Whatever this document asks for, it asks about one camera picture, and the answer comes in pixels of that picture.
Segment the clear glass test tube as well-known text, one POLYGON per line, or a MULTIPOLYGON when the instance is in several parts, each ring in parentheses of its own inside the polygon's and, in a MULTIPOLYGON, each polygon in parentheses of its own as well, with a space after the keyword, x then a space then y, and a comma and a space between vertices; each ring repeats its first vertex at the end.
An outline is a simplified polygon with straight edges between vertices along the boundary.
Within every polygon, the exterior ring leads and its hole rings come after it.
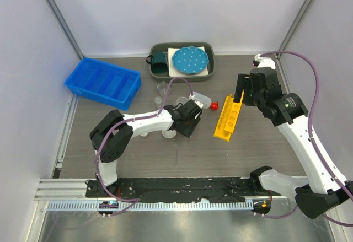
POLYGON ((182 137, 179 137, 179 138, 175 141, 175 143, 174 143, 174 146, 175 146, 175 147, 178 145, 178 143, 180 142, 181 139, 182 139, 182 137))

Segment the yellow test tube rack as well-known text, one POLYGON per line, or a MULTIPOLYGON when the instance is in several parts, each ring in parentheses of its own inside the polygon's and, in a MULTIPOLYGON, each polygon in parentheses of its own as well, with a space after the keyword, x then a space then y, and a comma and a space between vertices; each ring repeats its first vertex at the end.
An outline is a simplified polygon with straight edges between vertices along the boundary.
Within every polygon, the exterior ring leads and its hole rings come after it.
POLYGON ((229 142, 235 130, 242 103, 233 101, 232 94, 226 97, 213 136, 229 142))

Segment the blue plastic divided bin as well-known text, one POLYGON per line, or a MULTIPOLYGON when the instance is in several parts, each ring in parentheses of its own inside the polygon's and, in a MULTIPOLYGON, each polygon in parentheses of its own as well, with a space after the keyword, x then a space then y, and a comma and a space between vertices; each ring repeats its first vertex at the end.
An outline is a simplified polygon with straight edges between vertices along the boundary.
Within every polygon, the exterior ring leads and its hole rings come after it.
POLYGON ((128 110, 142 84, 138 71, 92 58, 83 58, 65 81, 78 96, 128 110))

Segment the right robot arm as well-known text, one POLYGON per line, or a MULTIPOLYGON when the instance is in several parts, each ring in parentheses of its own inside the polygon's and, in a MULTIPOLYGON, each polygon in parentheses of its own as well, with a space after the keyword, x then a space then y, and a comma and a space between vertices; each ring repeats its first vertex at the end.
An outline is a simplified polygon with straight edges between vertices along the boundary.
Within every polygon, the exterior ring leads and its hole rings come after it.
POLYGON ((233 101, 257 107, 287 139, 307 175, 306 180, 300 180, 262 166, 250 173, 249 188, 253 194, 273 191, 286 196, 310 219, 349 199, 352 181, 337 169, 314 137, 314 129, 308 123, 309 112, 301 98, 282 92, 274 69, 259 67, 248 74, 240 73, 233 101))

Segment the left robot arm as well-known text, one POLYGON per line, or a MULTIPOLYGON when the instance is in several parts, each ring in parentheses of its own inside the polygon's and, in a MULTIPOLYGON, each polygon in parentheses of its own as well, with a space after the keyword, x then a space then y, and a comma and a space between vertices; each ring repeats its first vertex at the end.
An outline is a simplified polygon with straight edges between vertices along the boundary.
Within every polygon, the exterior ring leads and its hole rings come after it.
POLYGON ((166 138, 179 133, 189 138, 201 119, 202 103, 189 99, 178 106, 167 105, 144 114, 127 115, 119 110, 110 111, 92 130, 89 137, 96 151, 100 183, 98 190, 105 197, 117 192, 117 159, 125 151, 130 140, 162 131, 166 138))

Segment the clear plastic beaker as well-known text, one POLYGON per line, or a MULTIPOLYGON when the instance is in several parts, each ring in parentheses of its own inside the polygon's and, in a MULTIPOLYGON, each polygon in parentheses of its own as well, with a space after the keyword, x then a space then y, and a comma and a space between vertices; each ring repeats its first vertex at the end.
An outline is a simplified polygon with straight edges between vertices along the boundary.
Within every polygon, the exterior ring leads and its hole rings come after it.
POLYGON ((184 105, 185 103, 187 103, 188 102, 188 98, 186 98, 186 97, 179 97, 179 98, 177 98, 177 100, 175 101, 175 104, 174 104, 174 106, 180 106, 180 105, 184 105))

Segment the white evaporating dish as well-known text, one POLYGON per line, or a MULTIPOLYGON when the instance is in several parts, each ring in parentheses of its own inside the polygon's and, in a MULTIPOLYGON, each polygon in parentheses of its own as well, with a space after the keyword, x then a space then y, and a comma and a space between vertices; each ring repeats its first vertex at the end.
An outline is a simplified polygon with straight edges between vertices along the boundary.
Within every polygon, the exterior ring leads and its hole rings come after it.
POLYGON ((162 131, 162 135, 166 139, 172 139, 172 138, 174 138, 177 135, 177 131, 175 131, 175 130, 165 130, 165 131, 162 131))

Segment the white squeeze bottle red cap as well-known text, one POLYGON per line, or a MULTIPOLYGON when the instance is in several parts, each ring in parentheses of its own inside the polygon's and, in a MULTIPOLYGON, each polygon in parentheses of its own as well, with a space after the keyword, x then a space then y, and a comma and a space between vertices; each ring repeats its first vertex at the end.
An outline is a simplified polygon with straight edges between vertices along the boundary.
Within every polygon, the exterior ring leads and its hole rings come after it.
POLYGON ((213 102, 213 101, 211 100, 211 98, 209 98, 209 97, 207 97, 207 96, 205 96, 205 95, 203 95, 203 94, 200 94, 200 93, 198 93, 198 94, 199 94, 200 97, 202 97, 202 99, 203 99, 203 102, 204 102, 203 109, 218 110, 218 107, 219 107, 218 102, 213 102))

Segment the small clear glass flask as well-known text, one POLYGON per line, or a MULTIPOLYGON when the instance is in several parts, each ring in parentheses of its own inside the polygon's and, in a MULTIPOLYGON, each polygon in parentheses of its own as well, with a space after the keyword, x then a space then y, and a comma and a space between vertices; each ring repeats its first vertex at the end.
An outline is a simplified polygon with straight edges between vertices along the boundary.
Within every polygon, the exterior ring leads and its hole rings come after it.
POLYGON ((157 110, 160 110, 163 107, 163 98, 157 96, 154 98, 154 104, 157 110))

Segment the clear round glass flask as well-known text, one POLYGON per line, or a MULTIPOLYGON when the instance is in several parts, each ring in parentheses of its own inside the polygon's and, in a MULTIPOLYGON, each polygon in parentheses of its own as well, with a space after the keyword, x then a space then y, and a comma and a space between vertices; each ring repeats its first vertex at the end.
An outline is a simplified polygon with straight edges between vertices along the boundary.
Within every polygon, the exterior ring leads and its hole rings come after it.
POLYGON ((171 94, 172 86, 169 85, 166 81, 161 81, 157 85, 157 93, 160 97, 164 98, 165 96, 168 96, 171 94))

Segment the white square paper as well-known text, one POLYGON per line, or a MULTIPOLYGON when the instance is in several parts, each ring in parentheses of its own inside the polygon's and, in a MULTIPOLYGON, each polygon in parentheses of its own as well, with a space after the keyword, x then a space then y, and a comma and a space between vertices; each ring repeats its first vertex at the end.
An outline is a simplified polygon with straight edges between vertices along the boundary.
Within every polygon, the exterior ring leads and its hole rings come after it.
POLYGON ((206 44, 168 48, 168 74, 192 82, 205 81, 214 72, 213 49, 206 44))

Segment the blue dotted plate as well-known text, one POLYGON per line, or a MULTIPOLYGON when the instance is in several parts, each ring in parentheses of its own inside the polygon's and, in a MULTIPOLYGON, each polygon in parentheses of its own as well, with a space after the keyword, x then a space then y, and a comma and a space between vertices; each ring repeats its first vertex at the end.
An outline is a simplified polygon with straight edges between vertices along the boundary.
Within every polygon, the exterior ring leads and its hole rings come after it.
POLYGON ((187 46, 168 49, 169 74, 176 76, 206 76, 210 62, 205 47, 187 46))

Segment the dark green mug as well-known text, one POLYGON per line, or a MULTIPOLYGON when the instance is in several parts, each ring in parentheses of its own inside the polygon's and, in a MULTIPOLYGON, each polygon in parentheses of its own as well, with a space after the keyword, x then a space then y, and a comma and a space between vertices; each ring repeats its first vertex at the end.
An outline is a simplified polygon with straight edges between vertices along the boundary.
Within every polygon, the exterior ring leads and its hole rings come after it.
POLYGON ((147 56, 146 63, 150 65, 154 74, 162 74, 168 71, 168 58, 165 52, 156 52, 147 56))

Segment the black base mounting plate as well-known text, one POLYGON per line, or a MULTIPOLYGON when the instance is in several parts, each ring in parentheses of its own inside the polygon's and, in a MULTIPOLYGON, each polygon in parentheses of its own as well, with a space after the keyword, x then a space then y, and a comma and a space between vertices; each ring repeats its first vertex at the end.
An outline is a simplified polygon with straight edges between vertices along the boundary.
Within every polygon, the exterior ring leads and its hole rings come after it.
POLYGON ((256 189, 249 178, 119 178, 105 189, 98 179, 88 179, 87 198, 112 198, 142 203, 243 202, 248 196, 278 196, 273 191, 256 189))

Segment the grey plastic tray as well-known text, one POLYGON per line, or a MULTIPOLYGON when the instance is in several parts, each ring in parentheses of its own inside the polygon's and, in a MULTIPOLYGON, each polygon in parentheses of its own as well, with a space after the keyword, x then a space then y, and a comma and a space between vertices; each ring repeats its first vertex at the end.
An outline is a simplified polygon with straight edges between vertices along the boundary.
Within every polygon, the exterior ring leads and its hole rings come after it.
POLYGON ((210 79, 215 72, 215 54, 207 42, 155 44, 146 63, 150 75, 157 81, 182 77, 189 82, 200 82, 210 79))

